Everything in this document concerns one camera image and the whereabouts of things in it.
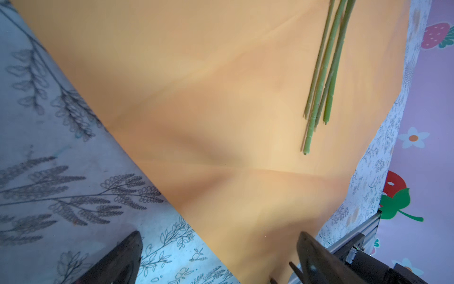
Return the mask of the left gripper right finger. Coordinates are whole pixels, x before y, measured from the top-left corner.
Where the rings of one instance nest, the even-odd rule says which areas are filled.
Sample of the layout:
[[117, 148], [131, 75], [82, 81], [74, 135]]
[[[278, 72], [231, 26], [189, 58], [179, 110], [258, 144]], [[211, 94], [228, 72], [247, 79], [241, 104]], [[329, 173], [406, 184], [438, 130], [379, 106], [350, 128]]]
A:
[[350, 268], [325, 249], [309, 233], [301, 232], [296, 245], [301, 268], [296, 276], [303, 284], [363, 284]]

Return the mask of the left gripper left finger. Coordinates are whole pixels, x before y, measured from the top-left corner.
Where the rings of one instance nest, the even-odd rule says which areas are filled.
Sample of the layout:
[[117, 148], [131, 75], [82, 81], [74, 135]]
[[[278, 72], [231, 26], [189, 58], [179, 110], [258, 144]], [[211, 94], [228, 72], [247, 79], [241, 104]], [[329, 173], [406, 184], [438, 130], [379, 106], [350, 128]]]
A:
[[141, 234], [134, 231], [73, 283], [135, 284], [142, 251]]

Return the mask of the blue fake rose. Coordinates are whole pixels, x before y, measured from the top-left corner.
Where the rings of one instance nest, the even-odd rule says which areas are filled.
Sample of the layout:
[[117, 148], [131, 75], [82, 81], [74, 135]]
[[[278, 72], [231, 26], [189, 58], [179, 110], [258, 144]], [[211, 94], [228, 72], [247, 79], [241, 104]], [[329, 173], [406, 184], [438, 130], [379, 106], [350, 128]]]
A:
[[311, 82], [311, 86], [310, 86], [309, 96], [307, 98], [307, 103], [306, 103], [306, 106], [305, 106], [304, 118], [306, 118], [306, 119], [309, 119], [309, 114], [310, 114], [310, 111], [312, 109], [313, 97], [314, 97], [314, 94], [315, 94], [315, 88], [316, 88], [316, 84], [317, 84], [317, 80], [318, 80], [319, 70], [320, 70], [320, 67], [321, 67], [321, 64], [322, 64], [323, 53], [324, 53], [324, 49], [325, 49], [325, 43], [326, 43], [326, 39], [327, 39], [328, 29], [329, 29], [330, 23], [331, 23], [331, 17], [332, 17], [332, 14], [333, 14], [334, 6], [335, 6], [335, 0], [330, 0], [329, 9], [328, 9], [328, 12], [327, 12], [327, 18], [326, 18], [326, 21], [325, 21], [325, 27], [324, 27], [322, 39], [321, 39], [321, 42], [320, 42], [318, 57], [317, 57], [317, 61], [316, 61], [315, 67], [314, 67], [313, 78], [312, 78], [312, 82]]

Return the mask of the pink fake rose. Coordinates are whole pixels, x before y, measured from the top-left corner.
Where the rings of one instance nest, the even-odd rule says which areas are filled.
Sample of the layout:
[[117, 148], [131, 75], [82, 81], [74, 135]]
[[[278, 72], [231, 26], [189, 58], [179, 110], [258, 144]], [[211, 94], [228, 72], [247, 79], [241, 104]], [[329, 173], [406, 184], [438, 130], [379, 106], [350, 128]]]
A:
[[331, 117], [331, 110], [333, 105], [333, 96], [335, 92], [336, 78], [338, 74], [339, 62], [342, 54], [342, 49], [346, 37], [346, 31], [348, 28], [348, 23], [351, 18], [352, 11], [356, 0], [349, 0], [346, 3], [346, 10], [344, 17], [340, 24], [339, 37], [335, 48], [335, 53], [333, 57], [333, 62], [331, 64], [329, 76], [327, 79], [327, 84], [323, 93], [323, 102], [325, 103], [324, 113], [323, 113], [323, 122], [327, 124]]
[[316, 94], [320, 95], [320, 101], [314, 122], [315, 127], [318, 126], [321, 118], [327, 124], [331, 117], [339, 62], [354, 5], [355, 1], [341, 1], [335, 14], [325, 48], [322, 69], [319, 72]]

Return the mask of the orange wrapping paper sheet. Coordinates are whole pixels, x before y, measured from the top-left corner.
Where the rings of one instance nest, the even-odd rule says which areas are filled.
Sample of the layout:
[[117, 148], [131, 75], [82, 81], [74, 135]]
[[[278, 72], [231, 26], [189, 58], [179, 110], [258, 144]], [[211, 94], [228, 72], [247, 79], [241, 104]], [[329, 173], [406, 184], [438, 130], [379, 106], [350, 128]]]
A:
[[337, 97], [303, 118], [328, 1], [14, 1], [104, 126], [244, 284], [290, 277], [398, 97], [409, 1], [357, 1]]

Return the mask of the white fake rose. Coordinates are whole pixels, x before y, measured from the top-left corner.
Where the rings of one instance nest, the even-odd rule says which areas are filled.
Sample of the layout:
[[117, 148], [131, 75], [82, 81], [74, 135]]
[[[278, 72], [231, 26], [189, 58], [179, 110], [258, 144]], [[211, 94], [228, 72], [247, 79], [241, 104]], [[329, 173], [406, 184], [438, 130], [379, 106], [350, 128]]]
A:
[[329, 2], [325, 28], [304, 111], [304, 117], [307, 119], [306, 134], [301, 146], [301, 152], [304, 155], [310, 153], [312, 136], [316, 128], [317, 113], [322, 100], [322, 91], [326, 82], [327, 70], [331, 62], [331, 53], [338, 35], [338, 30], [340, 29], [341, 20], [344, 16], [346, 3], [346, 1]]

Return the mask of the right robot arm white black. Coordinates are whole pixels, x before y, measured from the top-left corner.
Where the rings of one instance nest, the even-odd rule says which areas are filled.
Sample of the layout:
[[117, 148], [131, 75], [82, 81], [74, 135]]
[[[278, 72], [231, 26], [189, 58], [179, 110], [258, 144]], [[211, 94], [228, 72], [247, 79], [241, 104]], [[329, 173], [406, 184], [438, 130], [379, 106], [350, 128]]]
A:
[[390, 268], [356, 247], [350, 248], [344, 263], [368, 284], [428, 284], [409, 268], [400, 264]]

